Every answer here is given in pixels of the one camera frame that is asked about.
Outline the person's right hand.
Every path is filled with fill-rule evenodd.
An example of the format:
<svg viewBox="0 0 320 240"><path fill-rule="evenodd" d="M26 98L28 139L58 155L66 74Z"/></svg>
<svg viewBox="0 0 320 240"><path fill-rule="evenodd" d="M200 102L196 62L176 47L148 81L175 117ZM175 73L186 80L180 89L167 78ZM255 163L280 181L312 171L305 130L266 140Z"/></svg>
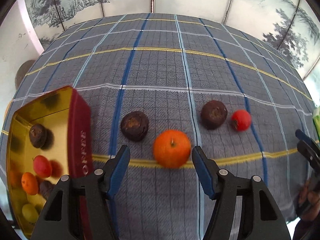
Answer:
<svg viewBox="0 0 320 240"><path fill-rule="evenodd" d="M308 190L310 180L307 180L299 193L298 205L302 205L306 200L309 201L311 207L305 211L299 218L306 222L311 222L316 219L319 214L319 193Z"/></svg>

